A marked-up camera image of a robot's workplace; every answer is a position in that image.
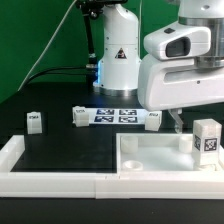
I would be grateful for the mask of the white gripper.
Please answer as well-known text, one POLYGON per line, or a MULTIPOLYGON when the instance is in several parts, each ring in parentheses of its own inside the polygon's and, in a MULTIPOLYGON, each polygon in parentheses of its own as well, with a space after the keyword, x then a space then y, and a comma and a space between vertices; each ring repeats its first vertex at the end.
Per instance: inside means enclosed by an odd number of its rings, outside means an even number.
POLYGON ((144 38, 147 55, 140 64, 138 100, 149 111, 168 110, 182 132, 181 109, 224 101, 224 67, 201 68, 196 58, 210 50, 204 26, 172 23, 144 38))

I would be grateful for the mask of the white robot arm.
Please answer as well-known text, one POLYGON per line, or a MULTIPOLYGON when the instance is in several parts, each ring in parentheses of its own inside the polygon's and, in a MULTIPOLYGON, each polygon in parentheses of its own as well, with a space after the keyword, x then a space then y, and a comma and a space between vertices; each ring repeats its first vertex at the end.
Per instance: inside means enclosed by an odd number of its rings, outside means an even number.
POLYGON ((182 129, 185 107, 224 102, 224 0, 167 0, 178 20, 144 38, 138 19, 119 4, 104 7, 104 55, 94 90, 138 96, 148 111, 167 110, 182 129))

